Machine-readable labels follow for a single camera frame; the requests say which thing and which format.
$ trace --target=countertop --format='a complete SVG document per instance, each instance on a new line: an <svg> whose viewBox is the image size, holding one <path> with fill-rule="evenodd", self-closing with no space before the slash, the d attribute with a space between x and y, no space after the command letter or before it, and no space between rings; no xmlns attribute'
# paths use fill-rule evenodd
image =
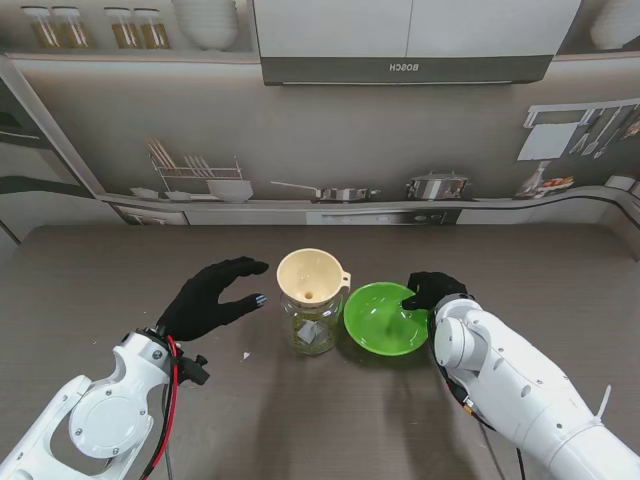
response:
<svg viewBox="0 0 640 480"><path fill-rule="evenodd" d="M513 447L495 435L486 441L449 398L425 348L379 357L343 331L320 357L293 354L275 269L302 247L333 253L354 288L405 283L417 270L458 278L556 361L594 410L611 383L604 420L640 451L640 269L604 228L389 226L345 235L340 227L87 226L34 231L0 272L0 381L11 386L0 391L0 457L66 381L110 375L112 347L126 332L153 325L186 279L211 262L249 255L271 269L237 281L223 300L262 292L267 305L183 345L209 359L211 378L180 390L171 443L176 478L519 479ZM158 397L152 392L156 414ZM61 429L54 437L54 453L99 471L65 435ZM138 478L153 443L127 478ZM528 479L545 478L528 457L525 467ZM153 478L164 475L162 466Z"/></svg>
<svg viewBox="0 0 640 480"><path fill-rule="evenodd" d="M445 208L477 208L477 209L520 209L545 205L571 198L591 197L620 203L630 211L640 210L640 199L616 188L589 186L569 189L564 193L536 199L514 200L512 198L477 198L473 200L438 200L438 201L399 201L399 202L360 202L360 203L312 203L310 201L287 200L249 200L245 203L224 203L221 201L173 202L166 199L144 199L131 195L104 194L99 200L144 208L155 208L163 211L246 211L246 210L288 210L288 211L350 211L366 212L370 210L406 210L406 209L445 209Z"/></svg>

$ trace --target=jar lid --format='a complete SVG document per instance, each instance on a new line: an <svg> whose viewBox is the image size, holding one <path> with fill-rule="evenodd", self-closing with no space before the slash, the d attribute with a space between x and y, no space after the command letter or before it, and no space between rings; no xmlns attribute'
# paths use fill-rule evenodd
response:
<svg viewBox="0 0 640 480"><path fill-rule="evenodd" d="M123 7L105 7L104 13L111 17L131 17L131 10Z"/></svg>
<svg viewBox="0 0 640 480"><path fill-rule="evenodd" d="M43 16L46 16L46 17L51 16L51 12L49 11L49 9L47 7L25 6L25 7L20 7L20 8L22 8L24 13L26 13L27 15L34 15L34 16L43 15Z"/></svg>
<svg viewBox="0 0 640 480"><path fill-rule="evenodd" d="M76 7L51 7L54 15L70 15L72 17L79 17L80 10Z"/></svg>
<svg viewBox="0 0 640 480"><path fill-rule="evenodd" d="M140 17L160 17L160 10L157 8L134 8L133 11Z"/></svg>

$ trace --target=black glove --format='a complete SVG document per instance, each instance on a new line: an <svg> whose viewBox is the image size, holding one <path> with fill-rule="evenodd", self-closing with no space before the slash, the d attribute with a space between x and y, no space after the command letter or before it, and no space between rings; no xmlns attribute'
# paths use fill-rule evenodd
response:
<svg viewBox="0 0 640 480"><path fill-rule="evenodd" d="M195 340L260 308L266 297L259 293L223 304L218 303L218 298L236 278L260 275L268 268L268 264L249 257L225 260L203 268L184 284L162 314L158 321L159 333L171 335L176 341Z"/></svg>
<svg viewBox="0 0 640 480"><path fill-rule="evenodd" d="M462 283L440 272L412 273L407 286L416 294L402 302L405 310L431 310L447 295L467 293L467 287Z"/></svg>

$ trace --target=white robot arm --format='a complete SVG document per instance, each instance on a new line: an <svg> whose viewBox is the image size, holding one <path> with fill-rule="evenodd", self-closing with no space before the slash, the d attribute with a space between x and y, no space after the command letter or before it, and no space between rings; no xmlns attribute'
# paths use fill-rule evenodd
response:
<svg viewBox="0 0 640 480"><path fill-rule="evenodd" d="M62 387L29 431L0 464L0 480L120 480L140 452L151 427L147 395L169 381L172 368L170 348L153 330L130 333L114 347L116 367L103 380L91 382L83 375ZM184 378L202 384L208 374L196 362L184 357ZM69 416L69 436L85 455L110 459L95 476L78 472L56 459L51 437Z"/></svg>
<svg viewBox="0 0 640 480"><path fill-rule="evenodd" d="M434 356L465 409L558 480L637 480L640 457L593 415L560 368L472 297L436 306Z"/></svg>

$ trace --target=red cable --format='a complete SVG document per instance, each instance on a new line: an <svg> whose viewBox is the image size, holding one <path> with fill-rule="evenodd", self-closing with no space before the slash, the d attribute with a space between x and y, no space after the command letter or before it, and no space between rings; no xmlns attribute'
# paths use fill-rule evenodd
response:
<svg viewBox="0 0 640 480"><path fill-rule="evenodd" d="M167 341L169 342L169 348L171 348L171 356L173 358L177 358L178 351L176 348L176 342L173 340L171 335L167 335ZM169 443L169 437L171 436L171 430L173 429L173 418L176 413L177 401L178 401L178 363L175 362L173 366L173 395L171 396L171 409L169 410L169 423L167 424L167 434L164 437L164 441L162 442L162 447L160 447L158 456L153 461L153 468L155 468L158 465L158 463L160 463L160 459L162 458L164 451L167 449L167 444Z"/></svg>

